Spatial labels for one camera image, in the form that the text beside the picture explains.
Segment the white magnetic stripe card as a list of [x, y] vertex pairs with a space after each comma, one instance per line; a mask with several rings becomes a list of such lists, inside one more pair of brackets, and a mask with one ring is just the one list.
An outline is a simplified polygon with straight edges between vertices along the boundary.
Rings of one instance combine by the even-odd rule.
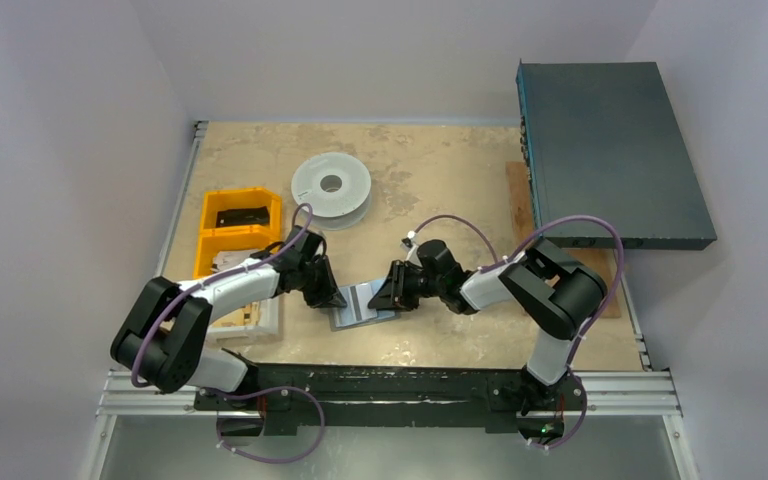
[[352, 285], [348, 288], [349, 293], [349, 307], [352, 321], [357, 323], [364, 319], [365, 315], [365, 308], [361, 305], [358, 294], [357, 294], [357, 287], [355, 285]]

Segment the grey card holder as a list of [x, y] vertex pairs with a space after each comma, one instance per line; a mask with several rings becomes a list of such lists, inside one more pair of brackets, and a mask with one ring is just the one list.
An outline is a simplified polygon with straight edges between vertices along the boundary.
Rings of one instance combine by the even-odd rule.
[[376, 310], [368, 307], [373, 295], [383, 286], [385, 279], [379, 278], [368, 282], [344, 285], [339, 292], [347, 305], [328, 311], [329, 326], [332, 331], [341, 331], [398, 319], [400, 314], [389, 310]]

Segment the white filament spool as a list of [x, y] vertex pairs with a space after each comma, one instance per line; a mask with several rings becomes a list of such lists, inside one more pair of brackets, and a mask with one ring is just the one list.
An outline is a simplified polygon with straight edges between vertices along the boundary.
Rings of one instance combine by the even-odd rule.
[[359, 223], [371, 206], [371, 191], [366, 165], [342, 152], [305, 160], [291, 180], [293, 199], [312, 207], [312, 224], [322, 230], [344, 230]]

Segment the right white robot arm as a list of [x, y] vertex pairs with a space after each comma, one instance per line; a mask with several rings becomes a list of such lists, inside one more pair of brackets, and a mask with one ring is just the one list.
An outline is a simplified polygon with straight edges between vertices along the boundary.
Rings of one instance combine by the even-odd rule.
[[368, 307], [412, 311], [421, 299], [437, 298], [455, 314], [472, 315], [514, 301], [540, 328], [526, 378], [546, 387], [566, 376], [574, 339], [609, 293], [595, 271], [545, 239], [486, 271], [463, 269], [439, 239], [420, 244], [416, 257], [391, 263]]

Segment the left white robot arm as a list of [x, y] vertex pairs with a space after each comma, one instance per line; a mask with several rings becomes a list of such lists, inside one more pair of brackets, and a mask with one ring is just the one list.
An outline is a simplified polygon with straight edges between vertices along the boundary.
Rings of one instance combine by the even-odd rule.
[[145, 284], [114, 336], [110, 356], [137, 388], [173, 393], [185, 385], [241, 393], [256, 383], [254, 365], [205, 345], [207, 330], [226, 315], [298, 291], [312, 309], [343, 308], [323, 236], [296, 225], [275, 254], [262, 250], [238, 266], [184, 282]]

